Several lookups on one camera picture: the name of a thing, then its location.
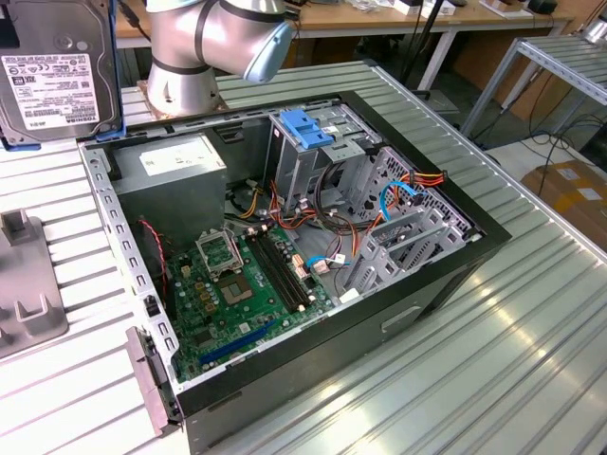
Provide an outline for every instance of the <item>green motherboard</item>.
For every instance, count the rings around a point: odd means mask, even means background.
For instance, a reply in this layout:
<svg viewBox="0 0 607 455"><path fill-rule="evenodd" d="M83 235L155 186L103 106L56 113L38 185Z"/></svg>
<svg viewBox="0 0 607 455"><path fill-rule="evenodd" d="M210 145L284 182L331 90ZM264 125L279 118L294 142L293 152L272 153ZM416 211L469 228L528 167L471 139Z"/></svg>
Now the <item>green motherboard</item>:
<svg viewBox="0 0 607 455"><path fill-rule="evenodd" d="M286 258L297 254L279 227L266 236L274 245L280 245ZM180 346L175 357L179 382L191 380L215 364L235 358L333 307L313 276L305 280L297 277L295 265L285 260L309 299L303 311L289 312L268 278L268 273L274 272L264 271L245 236L234 240L243 262L240 273L223 274L213 281L197 248L167 262L175 280L172 325ZM221 242L209 243L204 251L212 266L230 258Z"/></svg>

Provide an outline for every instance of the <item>slotted metal workbench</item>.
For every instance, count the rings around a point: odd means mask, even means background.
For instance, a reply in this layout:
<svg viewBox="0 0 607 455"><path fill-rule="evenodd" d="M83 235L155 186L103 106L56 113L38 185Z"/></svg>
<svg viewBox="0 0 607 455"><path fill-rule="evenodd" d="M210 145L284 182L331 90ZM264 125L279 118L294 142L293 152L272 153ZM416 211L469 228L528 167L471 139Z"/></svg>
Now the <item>slotted metal workbench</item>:
<svg viewBox="0 0 607 455"><path fill-rule="evenodd" d="M502 62L487 83L483 94L476 101L466 122L462 126L462 134L469 136L495 91L506 77L514 62L521 56L526 56L531 64L517 81L516 85L504 101L504 107L516 100L524 90L538 66L550 71L555 76L577 88L582 94L596 100L603 106L607 105L607 49L592 45L580 36L562 35L541 38L520 38L514 40ZM574 111L579 107L583 97L579 98ZM573 114L571 112L559 123L558 130Z"/></svg>
<svg viewBox="0 0 607 455"><path fill-rule="evenodd" d="M513 240L450 303L212 453L588 453L607 442L605 255L378 68L220 80L232 107L354 89ZM123 92L131 124L152 117ZM0 209L45 224L69 332L0 361L3 453L187 453L156 440L122 345L137 324L73 141L0 155Z"/></svg>

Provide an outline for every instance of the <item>wooden desk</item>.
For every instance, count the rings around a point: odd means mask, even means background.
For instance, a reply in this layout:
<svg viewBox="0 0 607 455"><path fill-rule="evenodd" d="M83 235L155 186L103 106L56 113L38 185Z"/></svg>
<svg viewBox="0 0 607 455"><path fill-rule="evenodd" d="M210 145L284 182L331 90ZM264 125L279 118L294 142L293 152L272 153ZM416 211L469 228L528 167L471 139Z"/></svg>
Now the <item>wooden desk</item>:
<svg viewBox="0 0 607 455"><path fill-rule="evenodd" d="M141 27L149 34L150 21L140 0L127 0L138 15ZM561 34L573 16L557 9L552 16L536 14L533 18L505 19L479 4L469 0L466 7L458 8L453 16L438 17L432 32L442 33L419 89L429 89L451 47L455 35L460 31L503 30L513 28L551 28L551 35ZM351 5L337 6L308 4L302 7L300 38L330 38L339 36L394 35L413 33L416 16L405 16L395 9L381 8L362 12ZM422 17L420 28L426 20ZM119 48L149 46L139 32L129 26L119 14L116 24Z"/></svg>

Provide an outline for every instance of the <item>power supply label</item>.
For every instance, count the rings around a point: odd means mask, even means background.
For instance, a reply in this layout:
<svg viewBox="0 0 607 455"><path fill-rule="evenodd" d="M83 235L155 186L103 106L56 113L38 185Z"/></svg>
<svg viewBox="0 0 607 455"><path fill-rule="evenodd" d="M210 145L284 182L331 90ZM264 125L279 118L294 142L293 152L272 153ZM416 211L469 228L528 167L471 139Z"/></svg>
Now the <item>power supply label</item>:
<svg viewBox="0 0 607 455"><path fill-rule="evenodd" d="M99 121L88 54L7 55L2 65L28 130Z"/></svg>
<svg viewBox="0 0 607 455"><path fill-rule="evenodd" d="M178 171L190 166L209 167L210 158L212 158L210 151L202 139L144 152L139 156L145 172L150 176Z"/></svg>

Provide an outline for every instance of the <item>hard drive label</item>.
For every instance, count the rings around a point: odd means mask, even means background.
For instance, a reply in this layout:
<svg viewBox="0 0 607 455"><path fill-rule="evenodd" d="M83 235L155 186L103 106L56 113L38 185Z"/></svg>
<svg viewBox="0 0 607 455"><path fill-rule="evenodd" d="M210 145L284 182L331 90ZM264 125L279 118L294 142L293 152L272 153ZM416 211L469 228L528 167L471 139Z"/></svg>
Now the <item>hard drive label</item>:
<svg viewBox="0 0 607 455"><path fill-rule="evenodd" d="M88 54L7 55L2 65L28 130L99 121Z"/></svg>

